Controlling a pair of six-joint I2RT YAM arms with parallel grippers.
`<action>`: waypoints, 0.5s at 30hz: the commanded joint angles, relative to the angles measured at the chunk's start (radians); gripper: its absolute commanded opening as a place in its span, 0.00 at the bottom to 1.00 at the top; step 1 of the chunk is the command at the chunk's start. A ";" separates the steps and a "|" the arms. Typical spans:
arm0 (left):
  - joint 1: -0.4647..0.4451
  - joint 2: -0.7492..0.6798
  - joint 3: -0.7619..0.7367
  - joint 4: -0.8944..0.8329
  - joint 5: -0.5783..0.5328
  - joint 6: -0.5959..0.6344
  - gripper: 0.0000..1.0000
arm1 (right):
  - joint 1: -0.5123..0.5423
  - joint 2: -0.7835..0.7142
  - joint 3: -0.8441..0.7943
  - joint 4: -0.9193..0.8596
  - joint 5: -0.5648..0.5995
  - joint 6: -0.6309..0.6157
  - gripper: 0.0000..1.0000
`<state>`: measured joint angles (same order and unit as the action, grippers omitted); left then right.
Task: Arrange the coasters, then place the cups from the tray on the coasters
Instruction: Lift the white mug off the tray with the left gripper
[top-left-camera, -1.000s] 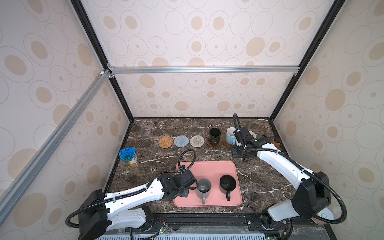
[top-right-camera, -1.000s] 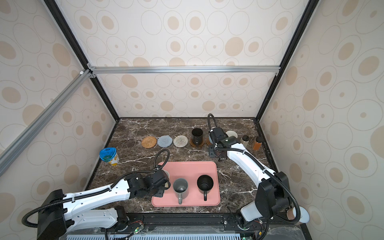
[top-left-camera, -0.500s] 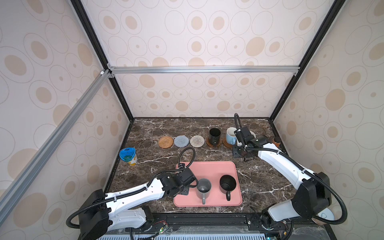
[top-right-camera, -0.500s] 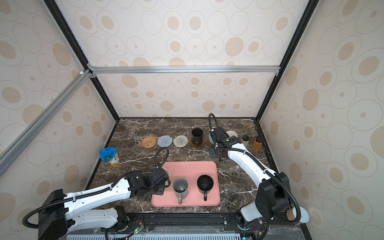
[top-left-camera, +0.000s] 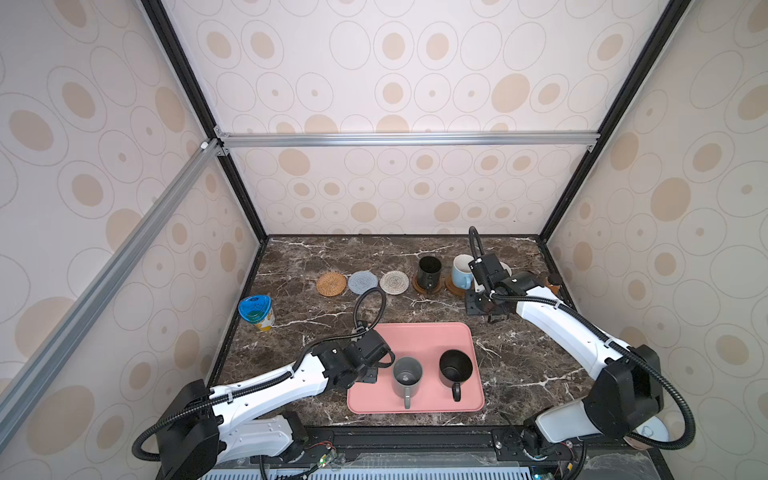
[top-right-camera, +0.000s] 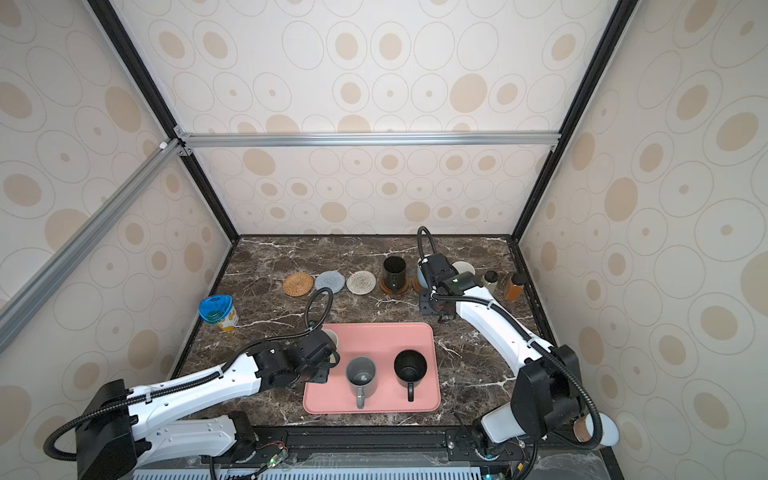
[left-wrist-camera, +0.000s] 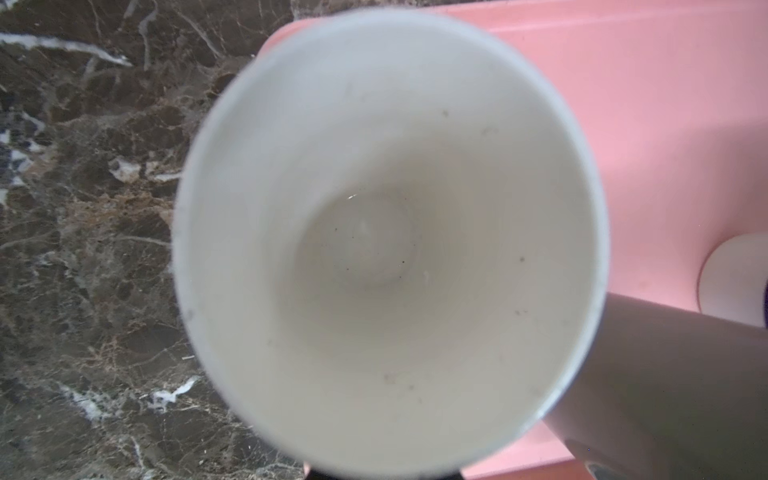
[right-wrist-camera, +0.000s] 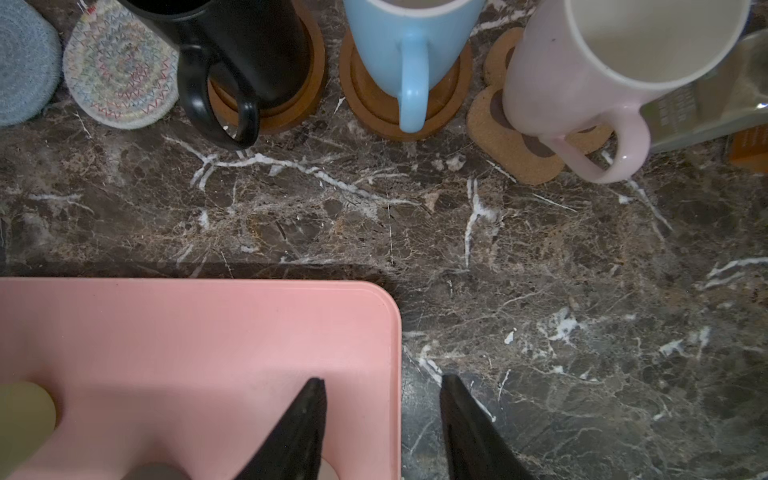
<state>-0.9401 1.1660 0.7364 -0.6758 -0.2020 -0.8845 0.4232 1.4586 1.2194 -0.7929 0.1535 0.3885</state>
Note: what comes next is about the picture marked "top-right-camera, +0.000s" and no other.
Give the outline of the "pink white mug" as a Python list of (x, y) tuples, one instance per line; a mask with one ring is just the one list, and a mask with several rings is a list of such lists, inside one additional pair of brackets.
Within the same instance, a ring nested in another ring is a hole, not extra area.
[(453, 268), (459, 273), (470, 273), (471, 275), (476, 274), (475, 267), (466, 261), (456, 261), (452, 264)]

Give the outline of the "grey mug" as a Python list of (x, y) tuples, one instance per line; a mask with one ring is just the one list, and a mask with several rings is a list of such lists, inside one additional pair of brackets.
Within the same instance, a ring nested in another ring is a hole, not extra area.
[(355, 397), (356, 407), (362, 410), (366, 401), (377, 389), (377, 369), (375, 362), (366, 356), (353, 358), (346, 367), (346, 379)]

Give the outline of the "woven rattan coaster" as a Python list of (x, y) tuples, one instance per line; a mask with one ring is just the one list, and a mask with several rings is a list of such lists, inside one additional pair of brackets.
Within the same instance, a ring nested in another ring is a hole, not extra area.
[(297, 298), (309, 294), (314, 288), (314, 279), (304, 272), (290, 274), (283, 281), (283, 291), (286, 295)]

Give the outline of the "multicolour stitched white coaster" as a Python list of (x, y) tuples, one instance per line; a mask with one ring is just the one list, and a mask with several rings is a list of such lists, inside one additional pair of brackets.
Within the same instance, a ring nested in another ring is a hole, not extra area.
[(351, 274), (346, 281), (347, 289), (354, 295), (367, 295), (377, 286), (377, 277), (370, 271), (357, 271)]

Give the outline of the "light blue woven coaster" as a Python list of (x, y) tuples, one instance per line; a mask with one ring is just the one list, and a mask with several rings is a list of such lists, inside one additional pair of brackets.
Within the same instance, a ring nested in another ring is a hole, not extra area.
[(329, 270), (320, 273), (315, 278), (314, 287), (316, 290), (328, 288), (333, 294), (338, 294), (345, 287), (345, 284), (345, 277), (339, 271)]

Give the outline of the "light blue mug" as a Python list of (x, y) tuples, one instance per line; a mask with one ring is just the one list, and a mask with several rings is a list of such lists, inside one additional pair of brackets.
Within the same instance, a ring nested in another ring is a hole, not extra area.
[(428, 287), (427, 281), (426, 281), (426, 279), (425, 279), (425, 277), (423, 275), (423, 272), (422, 272), (420, 267), (417, 268), (417, 280), (418, 280), (419, 285), (422, 288), (427, 288)]

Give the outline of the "green white mug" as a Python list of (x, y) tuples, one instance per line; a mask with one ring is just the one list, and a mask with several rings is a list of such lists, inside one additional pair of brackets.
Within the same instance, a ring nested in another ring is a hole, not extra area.
[(333, 330), (325, 329), (325, 328), (322, 329), (322, 332), (329, 339), (329, 348), (333, 352), (337, 351), (338, 350), (338, 343), (339, 343), (339, 338), (338, 338), (337, 334)]

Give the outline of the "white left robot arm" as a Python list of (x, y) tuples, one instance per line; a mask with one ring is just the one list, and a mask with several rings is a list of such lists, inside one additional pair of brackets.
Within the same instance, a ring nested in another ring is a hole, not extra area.
[(73, 462), (81, 479), (118, 479), (158, 451), (158, 434), (174, 422), (214, 405), (291, 388), (327, 377), (339, 358), (336, 343), (323, 331), (334, 294), (315, 291), (326, 304), (317, 320), (303, 314), (300, 333), (258, 340), (226, 362), (172, 381), (126, 388), (121, 380), (104, 384), (87, 409), (55, 429), (43, 443), (44, 454)]

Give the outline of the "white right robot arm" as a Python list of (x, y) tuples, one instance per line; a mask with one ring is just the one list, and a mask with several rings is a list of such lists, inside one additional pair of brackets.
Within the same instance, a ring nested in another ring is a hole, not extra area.
[(444, 255), (421, 257), (419, 269), (426, 282), (421, 294), (427, 305), (436, 311), (453, 309), (483, 335), (515, 375), (509, 403), (475, 421), (474, 435), (482, 455), (494, 455), (502, 444), (517, 437), (537, 442), (585, 413), (592, 419), (591, 437), (569, 443), (587, 450), (600, 445), (603, 422), (581, 383), (572, 349), (555, 347), (535, 335), (476, 276), (458, 272)]

